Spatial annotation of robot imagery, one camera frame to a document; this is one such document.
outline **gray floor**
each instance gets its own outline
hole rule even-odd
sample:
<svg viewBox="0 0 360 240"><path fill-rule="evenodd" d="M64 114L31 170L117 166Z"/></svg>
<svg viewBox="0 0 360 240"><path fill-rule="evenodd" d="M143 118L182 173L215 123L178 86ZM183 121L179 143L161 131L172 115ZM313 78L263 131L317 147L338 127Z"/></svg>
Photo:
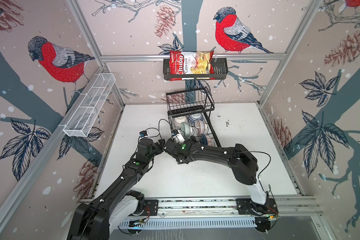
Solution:
<svg viewBox="0 0 360 240"><path fill-rule="evenodd" d="M311 217L282 217L269 234L254 228L199 228L177 230L144 230L138 236L128 236L118 229L109 240L319 240Z"/></svg>

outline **white wire basket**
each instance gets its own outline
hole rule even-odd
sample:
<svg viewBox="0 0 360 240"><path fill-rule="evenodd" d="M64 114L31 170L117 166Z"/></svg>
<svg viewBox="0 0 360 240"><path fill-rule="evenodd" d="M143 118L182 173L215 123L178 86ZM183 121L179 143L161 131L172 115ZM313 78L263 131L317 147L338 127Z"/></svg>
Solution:
<svg viewBox="0 0 360 240"><path fill-rule="evenodd" d="M85 94L86 96L64 127L63 131L69 137L88 136L114 83L115 76L112 73L99 74L95 83Z"/></svg>

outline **snack bag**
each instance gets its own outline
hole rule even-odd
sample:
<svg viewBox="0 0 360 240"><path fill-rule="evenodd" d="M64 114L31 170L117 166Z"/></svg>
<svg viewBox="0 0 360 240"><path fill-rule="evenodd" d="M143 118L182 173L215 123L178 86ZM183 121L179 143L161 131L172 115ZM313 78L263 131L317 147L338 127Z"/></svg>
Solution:
<svg viewBox="0 0 360 240"><path fill-rule="evenodd" d="M169 66L171 74L207 74L213 73L211 66L211 59L213 51L211 52L181 52L170 51ZM187 80L193 78L171 78L171 81Z"/></svg>

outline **white table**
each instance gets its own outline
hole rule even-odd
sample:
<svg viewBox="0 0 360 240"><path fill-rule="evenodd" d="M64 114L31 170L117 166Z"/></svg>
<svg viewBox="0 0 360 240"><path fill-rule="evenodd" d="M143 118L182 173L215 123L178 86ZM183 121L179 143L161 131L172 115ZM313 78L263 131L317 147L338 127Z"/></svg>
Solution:
<svg viewBox="0 0 360 240"><path fill-rule="evenodd" d="M166 104L125 106L95 197L120 175L122 165L130 159L137 147L139 132L148 127L157 128L161 118L168 119ZM263 151L271 155L270 165L260 176L264 190L268 190L270 184L274 195L296 194L256 104L216 103L210 119L222 147L234 147L239 143L249 151ZM165 140L170 137L167 122L161 121L160 132ZM151 136L157 134L156 130L150 130ZM253 155L257 158L261 171L267 165L269 157L262 153ZM153 168L132 189L142 192L147 198L250 194L226 166L207 161L177 164L173 157L164 152L155 156Z"/></svg>

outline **black shelf basket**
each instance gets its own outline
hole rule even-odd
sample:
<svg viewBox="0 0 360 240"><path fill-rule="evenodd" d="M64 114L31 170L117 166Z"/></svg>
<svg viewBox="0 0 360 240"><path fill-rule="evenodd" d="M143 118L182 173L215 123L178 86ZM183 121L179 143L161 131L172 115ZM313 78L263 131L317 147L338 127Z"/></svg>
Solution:
<svg viewBox="0 0 360 240"><path fill-rule="evenodd" d="M192 115L195 113L202 113L206 126L208 126L208 135L213 139L216 147L221 147L219 139L216 136L215 130L210 121L211 111L215 109L212 95L208 93L205 88L187 89L183 91L176 91L166 93L168 106L168 120L173 132L175 125L173 118ZM191 122L188 124L195 131L195 125ZM194 136L196 141L200 143L200 136Z"/></svg>
<svg viewBox="0 0 360 240"><path fill-rule="evenodd" d="M169 67L169 59L164 59L163 65L163 74L165 80L170 80L171 78L193 78L197 80L197 78L204 78L208 80L209 78L214 78L216 80L224 80L228 74L228 66L226 58L212 58L211 65L214 73L207 74L171 74L171 70Z"/></svg>

